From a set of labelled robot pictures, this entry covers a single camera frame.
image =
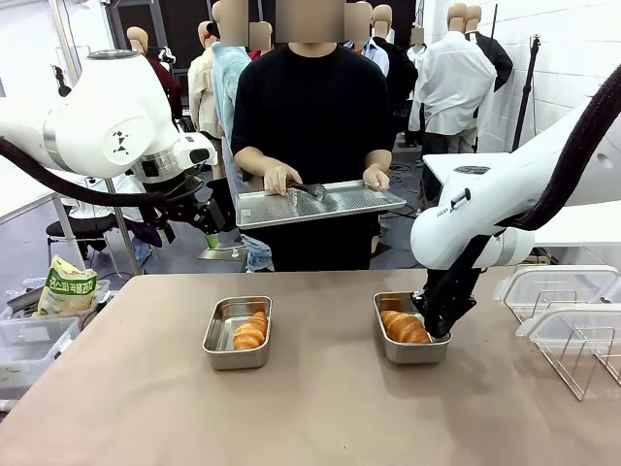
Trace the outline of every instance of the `beige jacket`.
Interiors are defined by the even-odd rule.
[[[199,131],[207,131],[216,138],[223,136],[215,112],[212,85],[213,51],[209,47],[190,64],[187,71],[190,116]]]

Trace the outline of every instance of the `dark red garment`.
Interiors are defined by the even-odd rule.
[[[168,97],[168,103],[171,106],[171,112],[173,118],[181,119],[183,117],[183,107],[181,105],[181,86],[177,83],[177,80],[170,74],[170,72],[162,66],[162,64],[155,58],[146,56],[146,59],[153,68],[153,71],[157,75],[157,79],[162,84],[164,92]]]

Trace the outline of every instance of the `chair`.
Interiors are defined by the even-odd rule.
[[[103,216],[99,218],[71,218],[69,217],[69,224],[71,225],[71,229],[76,235],[76,241],[78,243],[87,243],[93,241],[104,241],[106,243],[106,247],[110,251],[110,258],[113,261],[114,269],[116,273],[120,275],[118,271],[118,266],[116,265],[116,260],[114,259],[113,250],[110,247],[110,243],[108,242],[108,238],[106,237],[106,233],[112,230],[113,228],[118,228],[118,224],[116,223],[116,217],[114,215]],[[67,241],[65,235],[62,231],[62,227],[60,226],[60,221],[56,221],[52,223],[48,228],[46,228],[46,233],[48,234],[48,263],[51,265],[51,245],[53,243],[61,243]],[[94,259],[95,254],[93,253],[93,257],[91,258],[90,264],[92,266],[92,259]]]

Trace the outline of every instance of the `metal container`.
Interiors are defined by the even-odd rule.
[[[237,225],[262,228],[299,221],[352,216],[400,209],[406,201],[386,190],[372,189],[362,181],[328,183],[319,201],[306,192],[292,190],[288,196],[273,196],[265,191],[237,196]]]
[[[414,344],[397,343],[386,334],[381,322],[380,312],[396,311],[407,313],[423,321],[423,316],[416,310],[409,293],[378,293],[374,297],[376,306],[377,334],[386,350],[386,357],[395,364],[429,364],[442,362],[446,358],[450,333],[441,339],[429,336],[432,343]]]
[[[233,349],[235,330],[258,312],[268,318],[265,343],[257,349]],[[215,305],[210,325],[205,333],[203,350],[217,371],[252,369],[268,362],[270,332],[272,331],[272,300],[267,296],[226,298]]]

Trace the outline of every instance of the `black jacket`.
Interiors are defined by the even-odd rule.
[[[508,81],[508,77],[511,76],[513,71],[513,62],[508,57],[505,49],[498,43],[496,39],[483,36],[480,32],[474,33],[476,36],[476,44],[483,50],[485,56],[492,62],[498,77],[494,84],[494,92],[500,89]],[[466,34],[466,39],[470,40],[471,33]]]
[[[414,64],[409,61],[408,54],[399,46],[389,44],[381,37],[373,37],[374,42],[381,49],[386,50],[390,68],[386,77],[388,88],[388,102],[391,108],[403,106],[409,94],[414,90],[418,79],[418,72]]]

